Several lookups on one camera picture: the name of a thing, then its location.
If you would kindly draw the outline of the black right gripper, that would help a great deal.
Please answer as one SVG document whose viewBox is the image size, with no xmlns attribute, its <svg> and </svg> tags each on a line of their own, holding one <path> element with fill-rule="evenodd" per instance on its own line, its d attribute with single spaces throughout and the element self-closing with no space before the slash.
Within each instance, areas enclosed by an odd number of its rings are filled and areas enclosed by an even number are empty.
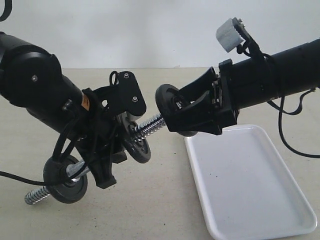
<svg viewBox="0 0 320 240">
<path fill-rule="evenodd" d="M 173 93 L 169 102 L 171 109 L 164 118 L 171 132 L 182 135 L 203 132 L 219 136 L 224 128 L 237 124 L 238 110 L 229 89 L 232 66 L 231 59 L 224 60 L 218 65 L 217 76 L 211 66 L 196 80 Z M 212 86 L 213 101 L 209 92 Z"/>
</svg>

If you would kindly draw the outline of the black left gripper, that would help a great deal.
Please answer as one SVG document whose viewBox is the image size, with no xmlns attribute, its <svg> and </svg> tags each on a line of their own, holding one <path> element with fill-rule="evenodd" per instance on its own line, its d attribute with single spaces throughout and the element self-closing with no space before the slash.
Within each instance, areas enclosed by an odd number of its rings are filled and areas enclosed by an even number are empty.
<svg viewBox="0 0 320 240">
<path fill-rule="evenodd" d="M 108 107 L 101 104 L 88 109 L 77 104 L 63 104 L 59 111 L 59 165 L 67 168 L 74 148 L 89 162 L 95 184 L 109 188 L 117 183 L 112 173 L 112 161 L 108 157 L 95 157 L 105 150 L 115 136 L 116 119 L 108 116 Z"/>
</svg>

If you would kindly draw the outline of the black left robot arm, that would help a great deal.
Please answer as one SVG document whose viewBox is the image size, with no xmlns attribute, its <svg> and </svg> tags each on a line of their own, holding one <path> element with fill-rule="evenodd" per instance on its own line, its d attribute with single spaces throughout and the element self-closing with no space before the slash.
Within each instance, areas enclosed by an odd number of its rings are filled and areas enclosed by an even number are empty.
<svg viewBox="0 0 320 240">
<path fill-rule="evenodd" d="M 115 185 L 112 166 L 127 158 L 120 132 L 121 118 L 128 112 L 122 104 L 128 83 L 123 73 L 114 72 L 108 85 L 80 89 L 63 74 L 55 54 L 2 31 L 0 95 L 59 137 L 41 181 L 5 171 L 1 176 L 34 186 L 70 187 L 80 175 L 79 170 L 67 173 L 67 159 L 76 149 L 99 188 Z"/>
</svg>

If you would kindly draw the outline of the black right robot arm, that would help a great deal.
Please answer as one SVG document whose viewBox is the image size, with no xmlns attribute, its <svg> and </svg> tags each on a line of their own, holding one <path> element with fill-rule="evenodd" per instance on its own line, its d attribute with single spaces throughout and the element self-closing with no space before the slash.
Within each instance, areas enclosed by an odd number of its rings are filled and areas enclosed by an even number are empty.
<svg viewBox="0 0 320 240">
<path fill-rule="evenodd" d="M 221 62 L 182 88 L 156 91 L 156 104 L 168 129 L 181 135 L 220 135 L 237 124 L 241 109 L 320 85 L 320 42 L 314 40 L 273 54 L 257 54 L 238 63 Z"/>
</svg>

